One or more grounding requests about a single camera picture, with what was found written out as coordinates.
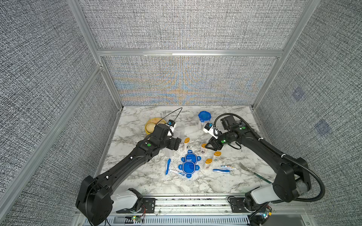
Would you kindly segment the clear container back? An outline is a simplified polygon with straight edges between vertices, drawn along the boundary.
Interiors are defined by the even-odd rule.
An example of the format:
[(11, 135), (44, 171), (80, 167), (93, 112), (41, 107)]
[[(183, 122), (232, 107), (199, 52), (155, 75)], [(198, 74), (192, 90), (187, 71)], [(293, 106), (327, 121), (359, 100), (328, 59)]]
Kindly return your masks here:
[(204, 129), (205, 125), (208, 124), (209, 122), (210, 122), (210, 120), (202, 121), (201, 119), (199, 119), (198, 129), (202, 131)]

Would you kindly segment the blue lid back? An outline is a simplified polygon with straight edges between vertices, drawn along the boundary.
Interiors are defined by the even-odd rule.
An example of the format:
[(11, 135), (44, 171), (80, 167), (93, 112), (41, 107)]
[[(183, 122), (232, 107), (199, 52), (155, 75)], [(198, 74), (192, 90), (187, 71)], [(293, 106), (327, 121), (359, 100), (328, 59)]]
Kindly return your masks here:
[(212, 116), (208, 111), (201, 111), (198, 114), (198, 118), (199, 118), (200, 122), (206, 122), (206, 121), (210, 121)]

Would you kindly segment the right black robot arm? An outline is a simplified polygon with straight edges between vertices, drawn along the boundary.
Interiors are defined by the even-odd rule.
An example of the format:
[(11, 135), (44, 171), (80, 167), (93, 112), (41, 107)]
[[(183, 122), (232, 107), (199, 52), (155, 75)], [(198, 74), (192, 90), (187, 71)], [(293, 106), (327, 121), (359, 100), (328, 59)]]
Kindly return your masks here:
[(232, 143), (246, 147), (263, 159), (276, 173), (274, 181), (255, 188), (245, 194), (244, 206), (255, 213), (270, 202), (316, 202), (326, 193), (320, 177), (308, 167), (303, 158), (294, 158), (261, 137), (244, 119), (232, 113), (216, 118), (221, 121), (224, 131), (219, 131), (216, 122), (207, 122), (204, 132), (212, 137), (206, 148), (220, 151)]

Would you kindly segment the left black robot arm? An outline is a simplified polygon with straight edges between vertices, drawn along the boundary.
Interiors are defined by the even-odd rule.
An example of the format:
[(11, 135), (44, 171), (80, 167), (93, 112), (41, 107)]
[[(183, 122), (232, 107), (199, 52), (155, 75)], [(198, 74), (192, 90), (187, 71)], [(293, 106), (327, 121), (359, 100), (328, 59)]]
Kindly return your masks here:
[(168, 125), (156, 125), (154, 132), (139, 141), (114, 167), (95, 178), (87, 176), (82, 181), (75, 203), (76, 208), (92, 226), (101, 224), (113, 209), (111, 196), (114, 190), (136, 169), (157, 156), (160, 150), (178, 150), (181, 141), (179, 137), (173, 137), (173, 131)]

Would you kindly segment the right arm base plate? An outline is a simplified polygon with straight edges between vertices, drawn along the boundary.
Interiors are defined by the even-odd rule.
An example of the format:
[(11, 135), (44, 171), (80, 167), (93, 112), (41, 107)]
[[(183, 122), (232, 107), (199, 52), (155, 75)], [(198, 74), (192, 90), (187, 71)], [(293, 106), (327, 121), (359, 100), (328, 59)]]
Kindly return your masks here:
[[(232, 213), (254, 213), (256, 211), (250, 211), (245, 207), (244, 197), (229, 196), (227, 202), (229, 203)], [(272, 208), (269, 205), (263, 207), (260, 212), (272, 212)]]

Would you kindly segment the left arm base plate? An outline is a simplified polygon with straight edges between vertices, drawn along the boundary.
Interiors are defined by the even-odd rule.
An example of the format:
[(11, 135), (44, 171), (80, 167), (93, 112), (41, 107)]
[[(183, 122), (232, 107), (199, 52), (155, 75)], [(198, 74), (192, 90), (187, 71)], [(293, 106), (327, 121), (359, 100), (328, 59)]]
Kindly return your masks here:
[(117, 210), (116, 213), (125, 213), (125, 214), (143, 214), (143, 213), (154, 213), (156, 206), (155, 198), (143, 198), (142, 202), (137, 202), (135, 207), (131, 209), (122, 209)]

